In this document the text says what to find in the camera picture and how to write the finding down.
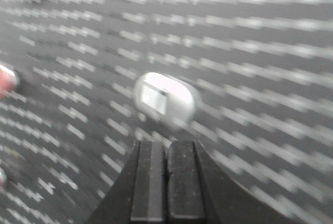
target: pink object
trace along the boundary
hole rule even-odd
[[[18,78],[14,71],[0,64],[0,98],[6,96],[6,92],[13,91],[18,84]]]

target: black plastic object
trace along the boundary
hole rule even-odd
[[[204,223],[204,207],[192,141],[175,141],[171,144],[168,173],[169,222]]]
[[[164,223],[164,192],[163,147],[157,142],[141,142],[131,223]]]
[[[126,224],[132,209],[140,143],[135,142],[126,166],[86,224]]]
[[[248,194],[195,142],[207,224],[295,224]]]

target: blurred object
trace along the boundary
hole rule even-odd
[[[188,126],[200,101],[200,95],[193,86],[154,72],[137,80],[134,96],[140,111],[173,131]]]
[[[5,171],[0,168],[0,192],[6,187],[7,184],[7,176]]]
[[[5,97],[6,92],[11,92],[19,84],[17,74],[4,65],[0,65],[0,98]]]

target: red object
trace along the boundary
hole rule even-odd
[[[5,97],[6,92],[13,91],[17,82],[15,73],[5,66],[0,65],[0,98]]]

